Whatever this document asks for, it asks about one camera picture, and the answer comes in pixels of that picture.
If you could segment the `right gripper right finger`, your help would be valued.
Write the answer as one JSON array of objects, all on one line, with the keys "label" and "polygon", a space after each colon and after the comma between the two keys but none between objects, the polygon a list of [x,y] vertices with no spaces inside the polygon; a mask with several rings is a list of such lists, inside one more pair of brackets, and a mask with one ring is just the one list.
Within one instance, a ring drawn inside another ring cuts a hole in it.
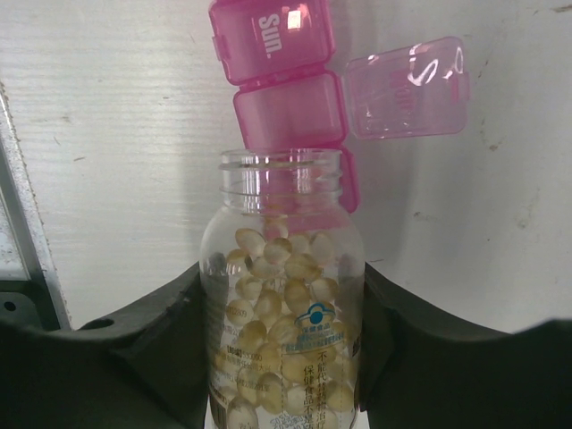
[{"label": "right gripper right finger", "polygon": [[368,266],[358,401],[373,428],[568,428],[571,323],[495,331]]}]

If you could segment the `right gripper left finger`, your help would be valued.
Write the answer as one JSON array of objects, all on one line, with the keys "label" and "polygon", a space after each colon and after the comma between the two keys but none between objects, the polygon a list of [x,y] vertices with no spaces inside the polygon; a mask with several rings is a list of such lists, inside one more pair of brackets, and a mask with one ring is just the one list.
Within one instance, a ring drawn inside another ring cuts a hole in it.
[{"label": "right gripper left finger", "polygon": [[198,266],[76,331],[1,320],[3,428],[201,428]]}]

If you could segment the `clear bottle yellow capsules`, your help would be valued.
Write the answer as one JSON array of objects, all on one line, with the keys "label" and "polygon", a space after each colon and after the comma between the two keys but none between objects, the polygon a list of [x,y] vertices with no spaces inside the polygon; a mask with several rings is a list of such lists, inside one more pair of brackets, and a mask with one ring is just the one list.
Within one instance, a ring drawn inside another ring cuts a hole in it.
[{"label": "clear bottle yellow capsules", "polygon": [[209,402],[217,428],[351,428],[365,253],[332,149],[224,154],[206,227]]}]

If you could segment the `pink weekly pill organizer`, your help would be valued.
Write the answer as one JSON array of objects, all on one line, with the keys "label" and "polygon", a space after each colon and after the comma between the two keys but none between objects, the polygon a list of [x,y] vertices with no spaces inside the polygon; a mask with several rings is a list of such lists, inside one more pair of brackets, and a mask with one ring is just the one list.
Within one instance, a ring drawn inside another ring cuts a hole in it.
[{"label": "pink weekly pill organizer", "polygon": [[446,37],[327,69],[335,52],[325,1],[215,1],[209,18],[248,149],[326,147],[455,134],[467,123],[464,46]]}]

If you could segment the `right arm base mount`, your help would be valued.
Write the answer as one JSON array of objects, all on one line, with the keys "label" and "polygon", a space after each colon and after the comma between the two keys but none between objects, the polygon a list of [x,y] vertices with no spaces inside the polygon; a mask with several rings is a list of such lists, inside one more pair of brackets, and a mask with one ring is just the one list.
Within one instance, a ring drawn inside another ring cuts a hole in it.
[{"label": "right arm base mount", "polygon": [[61,328],[49,292],[33,281],[1,281],[1,318],[43,331]]}]

